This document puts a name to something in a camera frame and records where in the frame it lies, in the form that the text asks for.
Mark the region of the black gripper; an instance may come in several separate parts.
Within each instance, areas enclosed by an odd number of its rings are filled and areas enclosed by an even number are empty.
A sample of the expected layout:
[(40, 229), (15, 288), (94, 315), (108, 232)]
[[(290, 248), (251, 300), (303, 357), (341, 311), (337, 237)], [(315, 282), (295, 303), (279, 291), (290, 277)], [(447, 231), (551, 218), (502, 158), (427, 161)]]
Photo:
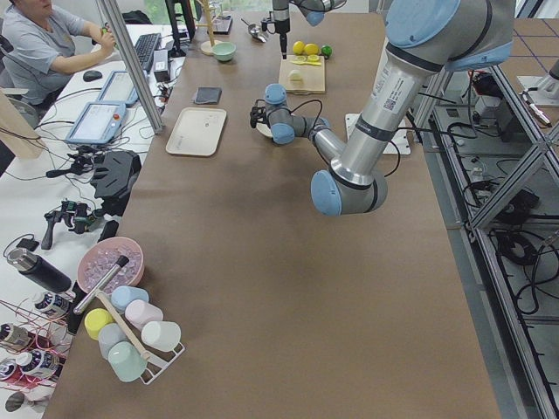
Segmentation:
[(275, 33), (279, 34), (281, 58), (285, 59), (287, 56), (287, 33), (291, 29), (289, 10), (273, 10), (272, 16)]

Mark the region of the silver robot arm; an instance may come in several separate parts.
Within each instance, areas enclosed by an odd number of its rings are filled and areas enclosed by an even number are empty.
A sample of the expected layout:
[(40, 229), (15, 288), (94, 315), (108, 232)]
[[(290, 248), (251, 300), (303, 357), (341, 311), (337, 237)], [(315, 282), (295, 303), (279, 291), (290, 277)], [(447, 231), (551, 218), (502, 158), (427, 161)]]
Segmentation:
[(320, 117), (297, 116), (280, 84), (266, 87), (251, 125), (265, 123), (273, 142), (307, 137), (328, 167), (311, 180), (315, 208), (327, 216), (378, 209), (388, 193), (375, 168), (424, 82), (442, 69), (474, 70), (504, 62), (512, 51), (513, 1), (394, 1), (385, 22), (387, 62), (347, 141)]
[(281, 57), (287, 57), (287, 34), (291, 30), (290, 6), (295, 6), (311, 26), (318, 25), (325, 15), (345, 5), (342, 0), (273, 0), (270, 24), (279, 35)]

